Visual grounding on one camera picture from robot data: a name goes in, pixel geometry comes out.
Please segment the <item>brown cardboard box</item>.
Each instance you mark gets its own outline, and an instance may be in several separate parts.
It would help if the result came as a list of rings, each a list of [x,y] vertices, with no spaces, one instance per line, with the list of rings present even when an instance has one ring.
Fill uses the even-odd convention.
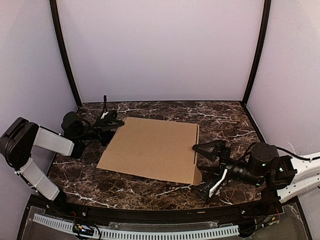
[[[97,168],[159,181],[202,182],[197,167],[200,126],[196,123],[126,117]]]

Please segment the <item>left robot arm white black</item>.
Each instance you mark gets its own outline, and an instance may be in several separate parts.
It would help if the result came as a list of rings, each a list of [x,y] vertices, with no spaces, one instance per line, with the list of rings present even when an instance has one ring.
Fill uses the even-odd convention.
[[[33,158],[35,149],[79,159],[88,141],[99,141],[103,147],[111,141],[115,130],[125,124],[117,117],[116,111],[105,111],[91,124],[71,111],[63,118],[62,134],[19,117],[1,136],[0,154],[30,188],[47,200],[62,204],[67,201],[67,195],[37,165]]]

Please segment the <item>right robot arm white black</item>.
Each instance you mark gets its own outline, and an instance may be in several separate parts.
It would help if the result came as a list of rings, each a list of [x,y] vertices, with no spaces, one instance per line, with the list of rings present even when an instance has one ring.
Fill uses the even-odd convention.
[[[195,144],[192,149],[218,166],[203,166],[211,174],[198,188],[199,195],[209,200],[229,180],[266,187],[261,191],[264,205],[285,203],[291,198],[320,186],[320,154],[299,156],[287,149],[264,142],[253,142],[238,159],[224,140]]]

